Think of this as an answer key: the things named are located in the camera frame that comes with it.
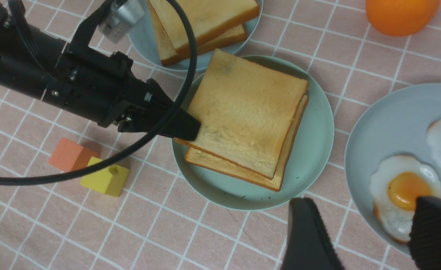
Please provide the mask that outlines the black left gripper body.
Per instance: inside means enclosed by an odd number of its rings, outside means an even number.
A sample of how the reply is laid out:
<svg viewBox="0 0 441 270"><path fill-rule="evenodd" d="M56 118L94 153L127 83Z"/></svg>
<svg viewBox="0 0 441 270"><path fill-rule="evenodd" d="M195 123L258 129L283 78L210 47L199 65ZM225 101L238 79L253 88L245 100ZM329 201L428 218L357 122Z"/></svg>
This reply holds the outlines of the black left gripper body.
<svg viewBox="0 0 441 270"><path fill-rule="evenodd" d="M59 58L56 71L45 88L44 103L86 118L106 128L117 126L120 133L146 133L172 107L173 100L153 79L137 79L133 61L123 53L112 57L100 54L109 67L117 67L120 75L107 72L73 53Z"/></svg>

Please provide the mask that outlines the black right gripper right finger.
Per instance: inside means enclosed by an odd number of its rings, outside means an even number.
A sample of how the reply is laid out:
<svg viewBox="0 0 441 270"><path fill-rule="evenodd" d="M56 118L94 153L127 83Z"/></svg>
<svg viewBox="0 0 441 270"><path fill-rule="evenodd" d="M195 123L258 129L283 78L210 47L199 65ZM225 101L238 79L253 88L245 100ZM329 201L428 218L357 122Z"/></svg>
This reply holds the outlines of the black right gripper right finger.
<svg viewBox="0 0 441 270"><path fill-rule="evenodd" d="M441 198L417 198L409 235L409 252L418 269L441 270Z"/></svg>

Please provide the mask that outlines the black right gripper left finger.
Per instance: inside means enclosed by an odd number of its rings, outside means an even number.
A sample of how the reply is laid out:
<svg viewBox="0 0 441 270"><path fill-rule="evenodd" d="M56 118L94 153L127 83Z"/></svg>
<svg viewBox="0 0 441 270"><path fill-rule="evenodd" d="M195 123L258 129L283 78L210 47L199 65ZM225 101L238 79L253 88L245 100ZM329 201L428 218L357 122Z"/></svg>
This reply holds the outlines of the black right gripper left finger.
<svg viewBox="0 0 441 270"><path fill-rule="evenodd" d="M283 270L342 270L321 213L311 198L289 202Z"/></svg>

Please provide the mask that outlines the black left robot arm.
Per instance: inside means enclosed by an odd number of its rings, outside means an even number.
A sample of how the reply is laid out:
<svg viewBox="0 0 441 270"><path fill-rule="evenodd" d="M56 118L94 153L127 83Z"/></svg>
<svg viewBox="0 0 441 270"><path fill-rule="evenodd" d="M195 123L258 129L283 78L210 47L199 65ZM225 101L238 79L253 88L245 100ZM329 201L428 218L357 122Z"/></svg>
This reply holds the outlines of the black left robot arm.
<svg viewBox="0 0 441 270"><path fill-rule="evenodd" d="M134 61L89 46L125 0L106 0L66 42L28 24L20 0L0 3L0 85L120 133L147 133L174 102L155 79L138 79Z"/></svg>

